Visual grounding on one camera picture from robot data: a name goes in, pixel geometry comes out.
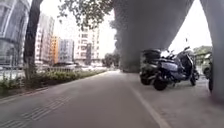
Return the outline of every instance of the paved walkway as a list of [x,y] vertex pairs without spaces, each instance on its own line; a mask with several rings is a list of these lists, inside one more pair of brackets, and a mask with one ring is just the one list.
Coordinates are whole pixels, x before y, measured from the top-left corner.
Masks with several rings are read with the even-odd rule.
[[222,128],[207,81],[163,92],[137,74],[108,72],[0,101],[0,128]]
[[0,128],[159,128],[116,72],[0,103]]

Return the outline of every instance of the apartment building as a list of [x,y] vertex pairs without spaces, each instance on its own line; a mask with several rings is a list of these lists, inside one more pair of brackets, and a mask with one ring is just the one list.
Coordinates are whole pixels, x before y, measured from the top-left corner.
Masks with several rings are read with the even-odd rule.
[[58,63],[73,63],[74,41],[61,39],[58,47]]
[[49,66],[51,59],[51,38],[54,30],[54,19],[41,13],[36,35],[36,66]]
[[75,43],[74,58],[76,63],[81,65],[95,65],[101,63],[99,56],[99,28],[89,30],[79,29],[77,41]]
[[27,0],[0,0],[0,65],[21,62],[29,10]]
[[61,39],[57,36],[51,38],[51,62],[57,64],[59,62],[59,43]]

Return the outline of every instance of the sidewalk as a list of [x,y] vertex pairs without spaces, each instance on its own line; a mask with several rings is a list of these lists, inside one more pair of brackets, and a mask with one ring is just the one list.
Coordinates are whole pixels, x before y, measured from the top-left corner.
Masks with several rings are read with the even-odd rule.
[[185,82],[163,92],[141,85],[136,75],[129,81],[172,128],[224,127],[224,107],[212,101],[205,79],[196,87]]

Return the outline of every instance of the concrete pillar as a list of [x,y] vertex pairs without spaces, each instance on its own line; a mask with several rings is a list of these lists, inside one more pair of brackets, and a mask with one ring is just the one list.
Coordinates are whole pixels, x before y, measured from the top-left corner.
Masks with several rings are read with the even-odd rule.
[[215,100],[224,102],[224,1],[201,0],[213,43],[213,93]]
[[181,27],[193,0],[113,0],[121,68],[138,72],[140,52],[165,49]]

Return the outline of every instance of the parked motorcycle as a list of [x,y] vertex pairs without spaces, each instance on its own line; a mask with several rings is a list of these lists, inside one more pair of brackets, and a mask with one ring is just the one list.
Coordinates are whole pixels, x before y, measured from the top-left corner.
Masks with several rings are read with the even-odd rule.
[[161,51],[150,49],[141,53],[140,80],[143,85],[151,85],[157,73],[158,61],[161,58]]
[[168,84],[175,86],[176,83],[187,80],[190,80],[192,86],[196,85],[199,73],[196,70],[194,56],[187,51],[189,48],[185,48],[173,58],[162,58],[158,61],[158,72],[153,82],[156,90],[162,91]]

